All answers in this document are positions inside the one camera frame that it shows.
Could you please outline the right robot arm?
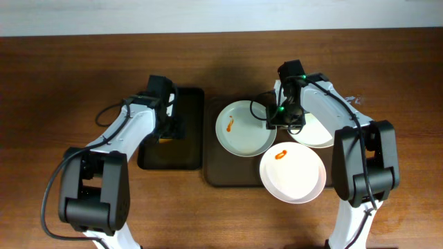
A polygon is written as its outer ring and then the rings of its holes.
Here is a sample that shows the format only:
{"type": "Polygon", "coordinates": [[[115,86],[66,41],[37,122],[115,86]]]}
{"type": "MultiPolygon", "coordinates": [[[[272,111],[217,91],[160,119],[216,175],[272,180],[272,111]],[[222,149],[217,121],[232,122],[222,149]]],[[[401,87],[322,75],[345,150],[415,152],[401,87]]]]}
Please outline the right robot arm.
{"type": "Polygon", "coordinates": [[[399,185],[395,129],[345,101],[322,74],[280,73],[277,105],[268,127],[296,135],[311,113],[334,139],[332,183],[340,198],[326,248],[365,248],[375,214],[399,185]]]}

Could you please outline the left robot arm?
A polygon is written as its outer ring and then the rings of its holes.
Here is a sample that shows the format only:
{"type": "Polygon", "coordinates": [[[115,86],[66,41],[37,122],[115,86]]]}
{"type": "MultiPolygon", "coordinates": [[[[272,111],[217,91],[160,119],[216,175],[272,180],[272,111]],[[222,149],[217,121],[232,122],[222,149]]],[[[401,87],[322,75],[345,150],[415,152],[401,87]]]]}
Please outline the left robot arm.
{"type": "Polygon", "coordinates": [[[68,149],[61,176],[58,215],[97,248],[140,248],[127,217],[128,162],[146,138],[158,140],[175,127],[176,93],[139,93],[123,100],[118,117],[84,148],[68,149]]]}

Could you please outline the pale green plate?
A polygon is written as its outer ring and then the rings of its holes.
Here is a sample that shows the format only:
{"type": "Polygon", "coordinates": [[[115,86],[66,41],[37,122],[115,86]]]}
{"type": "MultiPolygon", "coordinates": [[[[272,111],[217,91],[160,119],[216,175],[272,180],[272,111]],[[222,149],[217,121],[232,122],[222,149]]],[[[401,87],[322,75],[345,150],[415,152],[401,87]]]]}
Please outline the pale green plate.
{"type": "Polygon", "coordinates": [[[264,153],[275,141],[277,131],[267,129],[266,122],[256,116],[266,115],[265,107],[250,100],[228,104],[217,116],[215,133],[221,146],[236,156],[253,157],[264,153]]]}

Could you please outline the yellow green sponge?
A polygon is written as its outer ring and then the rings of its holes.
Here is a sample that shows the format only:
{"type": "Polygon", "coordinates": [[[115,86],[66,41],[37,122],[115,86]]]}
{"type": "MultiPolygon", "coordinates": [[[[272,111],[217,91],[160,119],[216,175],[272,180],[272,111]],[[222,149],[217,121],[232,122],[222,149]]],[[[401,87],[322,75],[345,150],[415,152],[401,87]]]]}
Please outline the yellow green sponge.
{"type": "Polygon", "coordinates": [[[171,139],[171,138],[160,138],[159,139],[160,144],[171,142],[171,141],[173,141],[173,139],[171,139]]]}

